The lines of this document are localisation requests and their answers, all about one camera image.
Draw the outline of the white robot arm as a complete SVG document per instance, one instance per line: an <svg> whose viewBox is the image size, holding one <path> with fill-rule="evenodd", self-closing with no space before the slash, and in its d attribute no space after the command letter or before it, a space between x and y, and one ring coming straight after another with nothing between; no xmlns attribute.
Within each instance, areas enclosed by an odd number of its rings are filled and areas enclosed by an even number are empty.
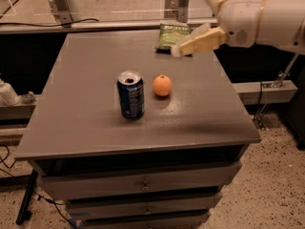
<svg viewBox="0 0 305 229"><path fill-rule="evenodd" d="M196 28L171 48L175 57L230 47L273 46L305 53L305 0L205 0L217 18Z"/></svg>

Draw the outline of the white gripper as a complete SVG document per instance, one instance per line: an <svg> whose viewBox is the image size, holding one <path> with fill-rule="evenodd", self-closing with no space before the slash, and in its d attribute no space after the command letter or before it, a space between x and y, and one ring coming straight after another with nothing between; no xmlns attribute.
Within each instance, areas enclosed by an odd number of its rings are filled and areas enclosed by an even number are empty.
<svg viewBox="0 0 305 229"><path fill-rule="evenodd" d="M171 47L172 56L213 51L225 43L230 47L242 48L254 44L264 0L204 1L217 15L220 27L212 28L210 23L205 23L194 29Z"/></svg>

